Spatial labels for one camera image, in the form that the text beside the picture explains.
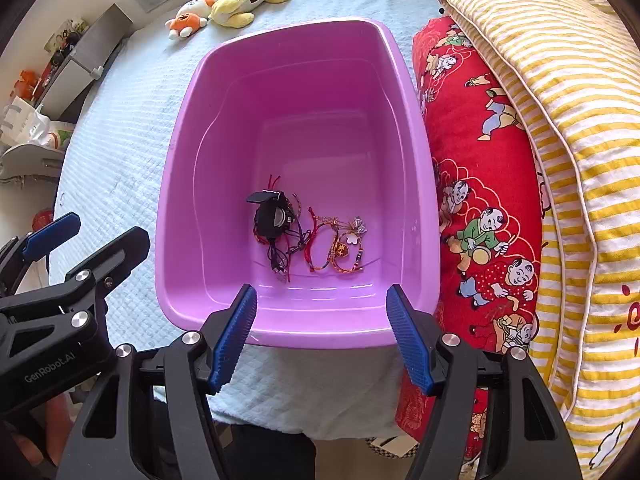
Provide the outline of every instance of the silver screw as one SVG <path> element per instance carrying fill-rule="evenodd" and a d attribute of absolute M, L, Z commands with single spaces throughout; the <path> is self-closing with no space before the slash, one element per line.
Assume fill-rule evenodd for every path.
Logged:
<path fill-rule="evenodd" d="M 514 346 L 513 348 L 511 348 L 511 350 L 509 350 L 509 352 L 511 353 L 511 357 L 517 359 L 518 361 L 523 361 L 527 356 L 527 353 L 519 346 Z"/>
<path fill-rule="evenodd" d="M 195 345 L 200 341 L 200 332 L 185 332 L 182 335 L 182 342 L 185 345 Z"/>
<path fill-rule="evenodd" d="M 124 343 L 124 345 L 120 345 L 116 348 L 116 355 L 118 357 L 126 357 L 131 353 L 131 345 Z"/>
<path fill-rule="evenodd" d="M 447 333 L 442 336 L 442 342 L 447 346 L 458 346 L 460 344 L 460 338 L 451 333 Z"/>
<path fill-rule="evenodd" d="M 74 328 L 80 328 L 81 326 L 84 326 L 88 319 L 89 314 L 87 314 L 84 310 L 76 312 L 71 318 L 71 326 Z"/>
<path fill-rule="evenodd" d="M 86 280 L 89 277 L 89 274 L 91 274 L 90 270 L 87 270 L 87 269 L 81 270 L 76 274 L 76 280 L 78 280 L 78 282 L 84 282 L 84 280 Z"/>

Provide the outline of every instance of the cartoon child in red polka dot shirt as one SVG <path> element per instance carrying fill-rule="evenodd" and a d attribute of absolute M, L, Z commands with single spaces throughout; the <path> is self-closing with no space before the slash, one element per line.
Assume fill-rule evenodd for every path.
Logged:
<path fill-rule="evenodd" d="M 533 275 L 533 264 L 524 258 L 516 258 L 511 265 L 495 262 L 488 265 L 484 272 L 475 272 L 460 283 L 459 294 L 463 298 L 473 298 L 474 310 L 497 298 L 507 296 L 531 301 L 533 290 L 525 286 L 530 284 Z"/>

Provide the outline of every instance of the yellow and white striped quilt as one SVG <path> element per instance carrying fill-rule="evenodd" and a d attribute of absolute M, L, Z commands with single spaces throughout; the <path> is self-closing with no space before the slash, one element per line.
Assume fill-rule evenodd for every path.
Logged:
<path fill-rule="evenodd" d="M 640 52 L 606 0 L 441 0 L 506 90 L 550 196 L 530 355 L 585 479 L 640 417 Z"/>

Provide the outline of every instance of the purple plastic bin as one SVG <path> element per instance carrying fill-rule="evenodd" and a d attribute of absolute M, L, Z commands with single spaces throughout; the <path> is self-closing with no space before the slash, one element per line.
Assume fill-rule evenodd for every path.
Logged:
<path fill-rule="evenodd" d="M 290 283 L 278 279 L 252 233 L 256 206 L 245 202 L 270 174 L 282 176 L 277 189 L 300 197 L 303 229 L 312 225 L 309 206 L 363 219 L 363 271 L 311 273 L 300 253 Z M 316 265 L 331 239 L 327 227 L 313 244 Z M 433 312 L 439 254 L 424 125 L 384 25 L 302 23 L 231 40 L 202 59 L 175 123 L 158 206 L 156 292 L 172 323 L 199 329 L 251 283 L 250 344 L 395 344 L 386 290 L 400 283 L 415 308 Z M 348 256 L 344 266 L 352 263 Z"/>

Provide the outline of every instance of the white quilted sheet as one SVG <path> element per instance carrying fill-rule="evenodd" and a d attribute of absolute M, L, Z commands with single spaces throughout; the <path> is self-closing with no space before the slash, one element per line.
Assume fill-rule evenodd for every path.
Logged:
<path fill-rule="evenodd" d="M 229 38 L 289 23 L 364 16 L 385 23 L 407 65 L 413 35 L 439 16 L 436 0 L 291 0 L 262 4 L 255 21 L 233 30 L 207 25 L 172 43 L 169 13 L 127 41 L 92 90 L 66 154 L 56 217 L 82 219 L 78 236 L 50 258 L 50 281 L 132 226 L 145 228 L 151 252 L 108 298 L 113 345 L 137 349 L 171 342 L 180 330 L 160 311 L 154 290 L 154 235 L 162 167 L 174 121 L 193 70 Z M 395 347 L 299 351 L 246 346 L 230 384 L 211 400 L 214 417 L 313 438 L 391 436 L 402 365 Z"/>

